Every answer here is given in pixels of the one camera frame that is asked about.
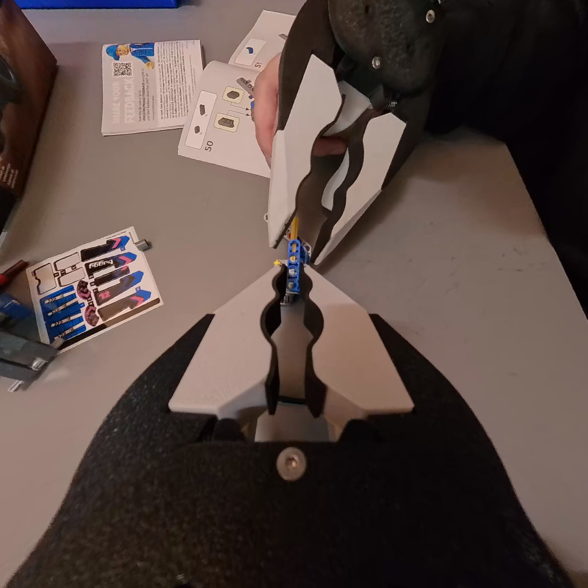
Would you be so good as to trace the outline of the lego set box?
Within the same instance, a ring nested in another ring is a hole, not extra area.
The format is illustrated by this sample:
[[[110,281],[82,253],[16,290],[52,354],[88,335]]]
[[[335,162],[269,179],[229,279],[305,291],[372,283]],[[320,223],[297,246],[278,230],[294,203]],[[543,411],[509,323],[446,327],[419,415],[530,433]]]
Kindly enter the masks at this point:
[[[15,1],[1,1],[1,232],[22,199],[58,63]]]

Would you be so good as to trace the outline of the blue L-shaped lego liftarm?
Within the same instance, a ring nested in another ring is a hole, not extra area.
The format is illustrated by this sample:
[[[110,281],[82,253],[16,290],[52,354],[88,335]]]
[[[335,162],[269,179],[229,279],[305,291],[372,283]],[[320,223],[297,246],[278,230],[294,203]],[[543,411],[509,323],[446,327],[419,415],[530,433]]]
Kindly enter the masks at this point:
[[[306,261],[306,249],[298,238],[290,239],[288,243],[286,278],[286,293],[288,295],[299,294],[300,270]]]

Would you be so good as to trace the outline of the partly built lego car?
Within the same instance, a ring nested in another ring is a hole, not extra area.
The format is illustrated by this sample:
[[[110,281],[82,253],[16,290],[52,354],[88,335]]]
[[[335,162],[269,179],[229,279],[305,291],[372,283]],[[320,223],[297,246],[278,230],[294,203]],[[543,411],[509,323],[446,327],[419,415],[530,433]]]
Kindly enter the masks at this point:
[[[1,377],[11,393],[26,390],[47,370],[64,344],[61,337],[46,344],[28,335],[33,311],[8,293],[9,285],[28,267],[20,260],[1,272]]]

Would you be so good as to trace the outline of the lego sticker sheet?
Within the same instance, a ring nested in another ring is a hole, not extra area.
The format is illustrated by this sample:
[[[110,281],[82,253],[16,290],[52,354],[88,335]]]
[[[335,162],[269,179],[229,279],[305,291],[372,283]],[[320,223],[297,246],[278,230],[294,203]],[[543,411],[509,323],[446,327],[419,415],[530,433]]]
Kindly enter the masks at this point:
[[[63,352],[164,303],[133,226],[53,255],[26,269],[42,343]]]

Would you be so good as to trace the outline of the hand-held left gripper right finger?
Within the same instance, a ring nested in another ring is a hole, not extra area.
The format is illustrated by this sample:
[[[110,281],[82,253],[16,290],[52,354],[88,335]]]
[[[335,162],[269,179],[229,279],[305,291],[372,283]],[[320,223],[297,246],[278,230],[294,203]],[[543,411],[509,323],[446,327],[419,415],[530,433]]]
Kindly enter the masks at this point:
[[[300,271],[305,400],[314,417],[365,420],[409,413],[414,403],[369,313],[312,268]]]

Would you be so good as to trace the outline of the lego instruction booklet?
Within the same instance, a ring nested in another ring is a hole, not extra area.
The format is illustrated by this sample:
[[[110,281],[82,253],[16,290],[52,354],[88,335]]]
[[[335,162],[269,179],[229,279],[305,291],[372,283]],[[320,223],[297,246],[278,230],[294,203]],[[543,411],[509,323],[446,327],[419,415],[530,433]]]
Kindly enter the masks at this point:
[[[210,61],[196,86],[178,155],[268,178],[255,137],[254,85],[283,50],[294,15],[264,10],[228,63]]]

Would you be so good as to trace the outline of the feedback leaflet with minifigure print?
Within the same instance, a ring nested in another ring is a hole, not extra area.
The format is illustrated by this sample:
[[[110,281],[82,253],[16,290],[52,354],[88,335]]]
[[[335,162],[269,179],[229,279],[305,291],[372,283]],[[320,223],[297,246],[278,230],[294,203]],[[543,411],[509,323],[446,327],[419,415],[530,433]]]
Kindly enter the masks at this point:
[[[111,43],[101,55],[103,136],[184,126],[203,72],[200,40]]]

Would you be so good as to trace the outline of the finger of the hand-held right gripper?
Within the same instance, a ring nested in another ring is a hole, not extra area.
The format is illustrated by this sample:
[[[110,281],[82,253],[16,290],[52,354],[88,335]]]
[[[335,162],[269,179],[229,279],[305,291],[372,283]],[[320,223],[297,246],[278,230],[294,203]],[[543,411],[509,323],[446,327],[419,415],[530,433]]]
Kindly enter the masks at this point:
[[[297,210],[298,191],[312,169],[317,138],[337,120],[343,99],[334,70],[311,55],[283,128],[273,140],[268,241],[276,249]]]
[[[405,130],[396,115],[372,118],[355,137],[321,198],[326,219],[317,237],[312,262],[321,264],[382,191],[390,164]]]

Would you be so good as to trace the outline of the blue grey lego sub-assembly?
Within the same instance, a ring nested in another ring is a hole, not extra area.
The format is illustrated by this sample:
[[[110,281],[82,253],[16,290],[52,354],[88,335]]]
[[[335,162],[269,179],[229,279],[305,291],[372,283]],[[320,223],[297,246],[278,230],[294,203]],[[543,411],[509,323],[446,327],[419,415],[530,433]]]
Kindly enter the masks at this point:
[[[298,238],[301,241],[302,245],[306,249],[306,261],[305,261],[304,265],[307,265],[307,264],[310,263],[310,261],[311,261],[311,254],[312,254],[312,247],[299,234],[299,219],[298,219],[298,217],[294,217],[294,219],[293,219],[293,221],[292,221],[292,223],[290,225],[289,231],[287,231],[285,233],[285,235],[284,235],[283,238],[285,240],[287,240],[288,243],[289,243],[290,239]],[[284,295],[284,297],[281,300],[281,305],[283,305],[283,306],[285,306],[285,305],[291,305],[292,303],[295,302],[296,297],[298,295],[299,294],[297,294],[297,295],[288,295],[286,293],[286,291],[285,291],[285,295]]]

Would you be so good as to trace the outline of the person's right hand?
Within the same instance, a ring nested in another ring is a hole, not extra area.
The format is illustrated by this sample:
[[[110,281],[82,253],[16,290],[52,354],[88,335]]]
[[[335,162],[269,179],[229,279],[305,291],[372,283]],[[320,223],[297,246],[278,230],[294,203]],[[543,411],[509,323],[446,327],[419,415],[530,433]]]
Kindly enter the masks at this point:
[[[254,83],[252,120],[256,141],[268,166],[271,166],[273,139],[277,128],[280,61],[281,55],[275,55]]]

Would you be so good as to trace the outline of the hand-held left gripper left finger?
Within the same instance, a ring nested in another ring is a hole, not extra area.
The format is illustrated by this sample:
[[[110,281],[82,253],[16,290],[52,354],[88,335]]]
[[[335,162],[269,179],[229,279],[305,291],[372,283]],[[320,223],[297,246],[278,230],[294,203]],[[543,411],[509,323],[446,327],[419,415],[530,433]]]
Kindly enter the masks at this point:
[[[279,391],[271,335],[281,323],[285,265],[218,308],[168,407],[174,413],[253,420],[274,412]]]

